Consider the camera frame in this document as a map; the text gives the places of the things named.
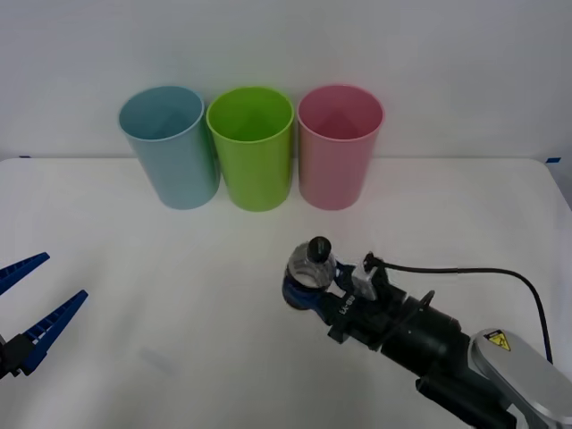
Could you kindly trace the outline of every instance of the cup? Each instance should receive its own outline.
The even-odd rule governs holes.
[[[234,204],[262,212],[290,192],[294,107],[271,88],[236,88],[206,112],[224,181]]]
[[[131,98],[119,125],[166,206],[202,206],[218,190],[220,173],[204,120],[205,102],[183,87],[148,89]]]
[[[302,98],[299,188],[308,203],[340,210],[358,200],[383,117],[379,100],[351,85],[328,85]]]

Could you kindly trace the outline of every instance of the yellow warning sticker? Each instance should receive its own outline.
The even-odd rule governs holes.
[[[510,351],[509,340],[507,340],[507,336],[500,329],[492,331],[491,333],[487,333],[484,337],[492,344]]]

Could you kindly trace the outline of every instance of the white table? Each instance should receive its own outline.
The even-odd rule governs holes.
[[[572,214],[525,159],[377,159],[361,199],[325,212],[292,184],[271,212],[161,205],[134,159],[0,163],[0,266],[52,259],[0,298],[12,338],[76,291],[89,298],[37,372],[0,382],[10,429],[455,428],[415,376],[282,300],[294,247],[321,234],[336,255],[368,250],[421,266],[498,266],[528,277],[572,375]],[[516,332],[543,353],[527,288],[510,277],[392,273],[465,332]]]

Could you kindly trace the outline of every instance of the black cable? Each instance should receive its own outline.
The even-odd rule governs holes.
[[[544,314],[543,303],[540,300],[540,295],[536,291],[533,284],[522,274],[514,271],[504,270],[502,268],[415,268],[412,266],[403,266],[388,264],[381,259],[377,259],[385,268],[395,271],[403,271],[406,273],[420,273],[420,274],[473,274],[473,273],[493,273],[493,274],[506,274],[519,279],[526,287],[532,292],[536,308],[538,309],[538,316],[540,317],[540,326],[543,330],[544,349],[546,350],[546,360],[552,364],[552,347],[551,339],[548,334],[548,325],[546,324],[546,315]]]

